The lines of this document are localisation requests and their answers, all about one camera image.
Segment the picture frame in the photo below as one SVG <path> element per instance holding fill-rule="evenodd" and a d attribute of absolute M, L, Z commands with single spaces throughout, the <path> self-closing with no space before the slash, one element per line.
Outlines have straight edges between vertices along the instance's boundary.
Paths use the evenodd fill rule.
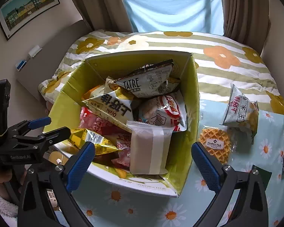
<path fill-rule="evenodd" d="M 0 25 L 7 40 L 29 21 L 60 4 L 59 0 L 7 0 L 0 8 Z"/>

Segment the brown curtain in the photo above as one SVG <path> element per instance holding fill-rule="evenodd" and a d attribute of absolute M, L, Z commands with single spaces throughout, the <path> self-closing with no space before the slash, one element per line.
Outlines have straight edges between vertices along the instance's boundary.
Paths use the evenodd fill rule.
<path fill-rule="evenodd" d="M 133 32 L 123 0 L 73 0 L 83 20 L 93 30 Z"/>
<path fill-rule="evenodd" d="M 261 54 L 269 23 L 268 0 L 222 0 L 224 36 Z"/>

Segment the striped bedspread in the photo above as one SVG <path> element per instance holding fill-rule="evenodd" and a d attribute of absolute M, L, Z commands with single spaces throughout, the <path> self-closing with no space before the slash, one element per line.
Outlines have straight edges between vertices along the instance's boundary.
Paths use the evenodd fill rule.
<path fill-rule="evenodd" d="M 93 31 L 70 46 L 53 77 L 38 89 L 47 101 L 54 103 L 64 83 L 84 59 L 136 50 L 190 52 L 196 63 L 200 99 L 227 103 L 230 84 L 234 83 L 251 101 L 258 101 L 260 109 L 284 114 L 284 99 L 255 50 L 227 37 L 198 32 Z"/>

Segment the barcode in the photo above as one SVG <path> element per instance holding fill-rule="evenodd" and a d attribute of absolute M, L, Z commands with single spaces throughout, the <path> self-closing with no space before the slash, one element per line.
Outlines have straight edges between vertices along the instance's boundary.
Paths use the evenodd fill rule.
<path fill-rule="evenodd" d="M 104 137 L 101 136 L 100 134 L 94 133 L 92 131 L 88 131 L 86 134 L 85 141 L 92 142 L 93 144 L 96 144 L 96 143 L 101 144 L 103 142 L 103 139 Z"/>

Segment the blue curtain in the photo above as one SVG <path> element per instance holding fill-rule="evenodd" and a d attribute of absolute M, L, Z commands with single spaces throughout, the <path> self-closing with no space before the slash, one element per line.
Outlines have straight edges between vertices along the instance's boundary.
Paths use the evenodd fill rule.
<path fill-rule="evenodd" d="M 136 32 L 196 31 L 223 35 L 221 0 L 124 0 Z"/>

